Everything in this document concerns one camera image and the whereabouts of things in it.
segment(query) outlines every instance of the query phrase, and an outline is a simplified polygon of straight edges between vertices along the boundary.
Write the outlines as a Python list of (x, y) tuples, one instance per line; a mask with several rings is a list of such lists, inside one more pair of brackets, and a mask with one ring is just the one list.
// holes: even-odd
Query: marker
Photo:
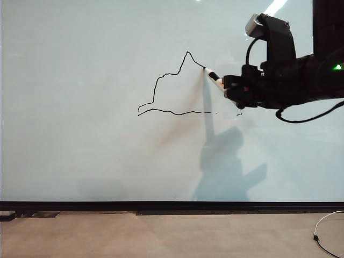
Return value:
[[(208, 75), (208, 77), (210, 78), (210, 80), (216, 84), (216, 86), (222, 91), (225, 91), (224, 85), (222, 83), (222, 79), (220, 78), (220, 76), (218, 76), (213, 70), (209, 69), (209, 68), (204, 68), (206, 74)], [(232, 101), (230, 99), (231, 102), (233, 102), (233, 104), (235, 106), (237, 106), (237, 103), (235, 101)]]

